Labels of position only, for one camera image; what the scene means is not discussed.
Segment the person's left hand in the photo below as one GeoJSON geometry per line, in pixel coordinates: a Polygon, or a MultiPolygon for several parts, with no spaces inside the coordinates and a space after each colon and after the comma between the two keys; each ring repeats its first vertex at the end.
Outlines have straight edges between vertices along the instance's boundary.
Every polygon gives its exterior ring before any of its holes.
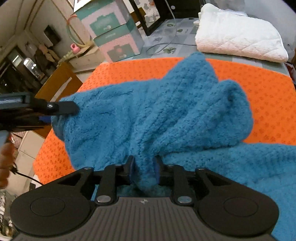
{"type": "Polygon", "coordinates": [[[15,147],[11,142],[5,143],[1,148],[0,159],[0,187],[4,189],[8,185],[10,168],[14,163],[15,147]]]}

